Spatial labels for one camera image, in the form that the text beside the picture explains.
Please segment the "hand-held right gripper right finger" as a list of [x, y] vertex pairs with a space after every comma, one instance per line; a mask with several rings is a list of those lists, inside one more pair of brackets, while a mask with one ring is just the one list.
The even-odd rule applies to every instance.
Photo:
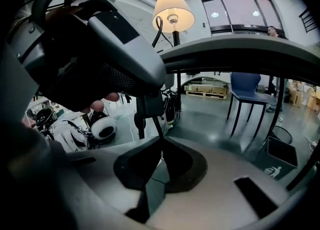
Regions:
[[279, 182], [243, 157], [182, 138], [173, 140], [204, 155], [207, 173], [192, 190], [167, 194], [150, 217], [149, 226], [158, 230], [262, 229], [258, 215], [235, 184], [235, 180], [245, 177], [277, 206], [272, 218], [294, 203], [296, 196], [290, 196]]

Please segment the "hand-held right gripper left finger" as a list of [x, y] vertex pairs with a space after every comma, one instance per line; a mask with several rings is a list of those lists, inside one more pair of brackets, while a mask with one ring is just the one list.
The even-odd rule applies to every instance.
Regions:
[[140, 191], [127, 189], [116, 177], [113, 165], [117, 157], [140, 148], [152, 138], [112, 147], [76, 152], [70, 160], [93, 159], [72, 171], [76, 181], [73, 208], [80, 230], [160, 230], [139, 223], [125, 215], [139, 203]]

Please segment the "table lamp with cream shade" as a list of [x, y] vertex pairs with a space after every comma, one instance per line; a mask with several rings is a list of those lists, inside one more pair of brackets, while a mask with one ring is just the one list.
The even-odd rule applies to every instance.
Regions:
[[157, 0], [153, 11], [152, 25], [162, 33], [171, 33], [173, 46], [180, 45], [180, 33], [189, 29], [195, 16], [185, 0]]

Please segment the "person's left hand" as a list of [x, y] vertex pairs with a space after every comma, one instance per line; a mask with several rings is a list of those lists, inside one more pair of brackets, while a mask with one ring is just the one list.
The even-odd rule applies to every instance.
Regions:
[[[110, 93], [109, 95], [105, 96], [103, 99], [108, 100], [111, 102], [117, 102], [119, 100], [118, 93]], [[104, 102], [102, 100], [96, 100], [94, 101], [89, 107], [81, 110], [82, 113], [90, 113], [91, 110], [100, 112], [104, 109]]]

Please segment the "white round helmet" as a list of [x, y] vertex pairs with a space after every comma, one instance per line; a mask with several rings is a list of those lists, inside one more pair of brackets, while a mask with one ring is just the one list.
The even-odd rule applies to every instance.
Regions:
[[96, 120], [90, 129], [99, 145], [108, 144], [117, 134], [116, 123], [111, 117], [103, 117]]

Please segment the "curved grey tabletop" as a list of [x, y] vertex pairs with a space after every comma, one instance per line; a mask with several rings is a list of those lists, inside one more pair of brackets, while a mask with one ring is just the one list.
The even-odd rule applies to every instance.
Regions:
[[195, 76], [187, 75], [186, 73], [181, 74], [181, 84], [185, 85], [190, 82], [201, 82], [208, 80], [218, 80], [220, 82], [230, 84], [231, 78], [229, 72], [200, 72]]

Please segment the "black white backpack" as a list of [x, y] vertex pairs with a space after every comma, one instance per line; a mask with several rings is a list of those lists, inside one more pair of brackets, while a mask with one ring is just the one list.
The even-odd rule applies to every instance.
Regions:
[[158, 117], [163, 135], [177, 124], [180, 116], [178, 94], [172, 90], [162, 92], [164, 114]]

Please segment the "black white helmet pack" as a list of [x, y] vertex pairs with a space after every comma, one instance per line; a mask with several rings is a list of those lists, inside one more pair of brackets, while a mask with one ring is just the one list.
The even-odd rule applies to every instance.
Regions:
[[45, 107], [35, 116], [35, 124], [38, 128], [50, 126], [58, 119], [57, 113], [52, 107]]

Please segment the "flat cardboard boxes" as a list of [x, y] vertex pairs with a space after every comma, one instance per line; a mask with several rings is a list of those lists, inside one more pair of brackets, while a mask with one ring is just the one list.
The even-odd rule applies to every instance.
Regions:
[[204, 92], [204, 93], [217, 93], [217, 94], [228, 94], [228, 86], [207, 86], [207, 85], [185, 85], [185, 91], [189, 92]]

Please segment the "dark green trash bin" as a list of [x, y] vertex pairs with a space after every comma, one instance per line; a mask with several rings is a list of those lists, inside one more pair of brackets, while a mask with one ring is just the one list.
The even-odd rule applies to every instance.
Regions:
[[296, 149], [290, 144], [269, 136], [253, 164], [278, 181], [298, 167]]

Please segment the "black mesh wastebasket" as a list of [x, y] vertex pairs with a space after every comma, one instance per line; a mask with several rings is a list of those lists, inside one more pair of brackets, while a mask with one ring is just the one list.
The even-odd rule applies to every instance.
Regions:
[[291, 144], [293, 141], [292, 135], [281, 126], [273, 126], [270, 135], [287, 144]]

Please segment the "grey marble table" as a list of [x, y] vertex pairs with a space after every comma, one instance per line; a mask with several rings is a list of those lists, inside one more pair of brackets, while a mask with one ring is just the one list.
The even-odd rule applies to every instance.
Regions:
[[253, 35], [218, 36], [179, 45], [158, 54], [165, 70], [213, 69], [263, 73], [320, 85], [320, 57], [285, 39]]

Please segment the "blue chair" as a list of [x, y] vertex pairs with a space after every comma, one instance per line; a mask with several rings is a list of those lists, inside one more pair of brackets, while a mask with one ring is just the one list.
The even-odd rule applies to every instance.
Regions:
[[237, 113], [236, 113], [231, 135], [235, 133], [235, 130], [239, 121], [239, 117], [240, 117], [242, 104], [247, 103], [251, 105], [251, 108], [247, 117], [247, 121], [249, 121], [251, 117], [254, 106], [255, 105], [262, 106], [261, 116], [260, 116], [257, 128], [255, 130], [255, 133], [253, 135], [253, 138], [257, 136], [265, 115], [267, 104], [269, 103], [269, 97], [267, 94], [260, 94], [256, 92], [256, 89], [260, 81], [261, 81], [260, 74], [243, 73], [243, 72], [230, 73], [231, 100], [228, 108], [228, 113], [226, 118], [227, 120], [230, 117], [233, 99], [235, 98], [238, 101]]

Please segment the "stack of cardboard boxes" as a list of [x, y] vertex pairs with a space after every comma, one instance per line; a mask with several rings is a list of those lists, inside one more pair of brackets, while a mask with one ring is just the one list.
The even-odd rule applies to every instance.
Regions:
[[287, 88], [289, 89], [289, 102], [293, 106], [307, 106], [317, 113], [320, 112], [320, 86], [290, 79]]

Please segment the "black balcony railing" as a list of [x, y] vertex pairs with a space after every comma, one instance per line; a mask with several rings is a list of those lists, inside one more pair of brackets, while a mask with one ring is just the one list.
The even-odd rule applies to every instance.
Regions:
[[301, 21], [303, 23], [303, 26], [304, 26], [306, 33], [318, 28], [318, 25], [317, 25], [316, 21], [314, 20], [313, 15], [311, 14], [311, 12], [309, 11], [308, 8], [306, 10], [304, 10], [299, 15], [299, 18], [301, 19]]

